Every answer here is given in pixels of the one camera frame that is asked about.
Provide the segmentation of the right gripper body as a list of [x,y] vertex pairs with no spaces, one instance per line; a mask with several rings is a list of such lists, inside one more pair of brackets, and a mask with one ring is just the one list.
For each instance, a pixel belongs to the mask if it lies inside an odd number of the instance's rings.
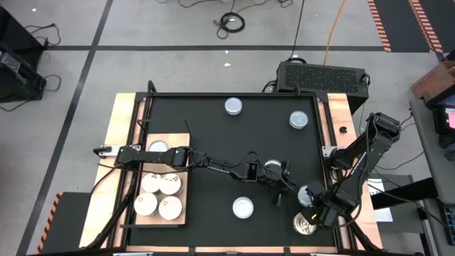
[[313,225],[313,220],[317,219],[319,226],[332,228],[338,215],[333,208],[333,191],[325,189],[319,182],[310,183],[306,188],[306,191],[311,198],[311,204],[315,208],[315,212],[309,210],[310,224]]

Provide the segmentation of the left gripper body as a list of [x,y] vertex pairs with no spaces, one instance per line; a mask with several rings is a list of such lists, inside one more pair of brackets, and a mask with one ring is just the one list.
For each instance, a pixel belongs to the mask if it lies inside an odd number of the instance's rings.
[[257,182],[272,188],[286,188],[287,185],[282,180],[281,169],[262,168],[257,172]]

